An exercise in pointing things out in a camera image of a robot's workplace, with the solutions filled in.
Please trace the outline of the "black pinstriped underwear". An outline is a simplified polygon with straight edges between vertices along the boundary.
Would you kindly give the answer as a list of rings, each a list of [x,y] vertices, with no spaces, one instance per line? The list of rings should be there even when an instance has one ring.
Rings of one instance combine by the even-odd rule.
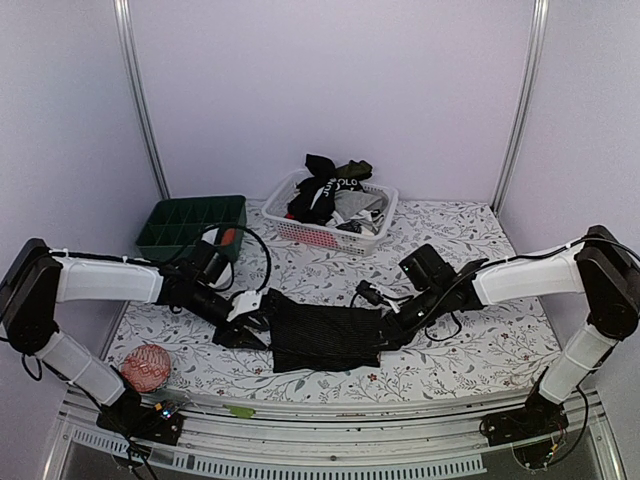
[[[297,303],[271,289],[263,297],[269,316],[273,371],[345,372],[378,368],[382,312]]]

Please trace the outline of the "white underwear with black trim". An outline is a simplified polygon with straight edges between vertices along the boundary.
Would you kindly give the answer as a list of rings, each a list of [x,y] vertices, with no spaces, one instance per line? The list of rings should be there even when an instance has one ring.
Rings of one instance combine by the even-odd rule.
[[[220,229],[216,228],[205,232],[202,236],[202,240],[213,246],[218,246],[221,244],[221,239],[223,238],[223,236],[224,234],[220,232]]]

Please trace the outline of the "left robot arm white sleeves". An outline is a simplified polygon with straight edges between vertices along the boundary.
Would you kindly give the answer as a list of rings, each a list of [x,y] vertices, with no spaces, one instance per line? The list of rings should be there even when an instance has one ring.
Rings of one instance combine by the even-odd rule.
[[[55,321],[57,306],[75,301],[165,305],[164,285],[177,282],[210,287],[182,259],[158,263],[74,254],[31,238],[1,282],[1,325],[15,351],[37,358],[86,391],[99,405],[110,406],[124,393],[124,379],[61,330]]]

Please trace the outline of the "robot arm white sleeves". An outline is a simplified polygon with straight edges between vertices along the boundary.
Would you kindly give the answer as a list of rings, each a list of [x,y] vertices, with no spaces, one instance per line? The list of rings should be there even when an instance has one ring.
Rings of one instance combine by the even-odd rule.
[[[571,336],[534,393],[555,405],[639,327],[639,254],[602,225],[564,245],[462,272],[452,288],[464,292],[460,310],[535,298],[556,333],[569,322]]]
[[[158,263],[74,254],[31,238],[1,282],[1,325],[15,351],[37,358],[86,391],[99,405],[110,406],[124,393],[124,379],[61,330],[55,321],[57,306],[75,301],[165,305],[164,285],[177,282],[210,287],[182,259]]]

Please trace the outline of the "right robot arm white sleeves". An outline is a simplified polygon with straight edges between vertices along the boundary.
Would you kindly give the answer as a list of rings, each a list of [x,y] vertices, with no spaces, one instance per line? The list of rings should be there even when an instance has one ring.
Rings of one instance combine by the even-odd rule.
[[[452,288],[464,292],[460,310],[535,298],[556,333],[569,322],[571,336],[534,393],[555,405],[639,327],[639,254],[602,225],[564,245],[462,272]]]

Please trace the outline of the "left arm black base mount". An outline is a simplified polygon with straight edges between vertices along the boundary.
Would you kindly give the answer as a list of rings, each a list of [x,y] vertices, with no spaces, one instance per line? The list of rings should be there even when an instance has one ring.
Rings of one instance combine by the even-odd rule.
[[[144,405],[141,394],[126,384],[124,393],[112,405],[100,405],[96,425],[126,438],[176,446],[184,424],[181,406],[170,399]]]

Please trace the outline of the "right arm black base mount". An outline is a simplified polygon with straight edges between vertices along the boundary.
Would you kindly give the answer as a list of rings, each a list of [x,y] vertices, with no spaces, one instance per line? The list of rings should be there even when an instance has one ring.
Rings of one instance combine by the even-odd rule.
[[[483,416],[479,433],[490,446],[497,446],[560,432],[568,426],[562,403],[555,404],[533,393],[521,407]]]

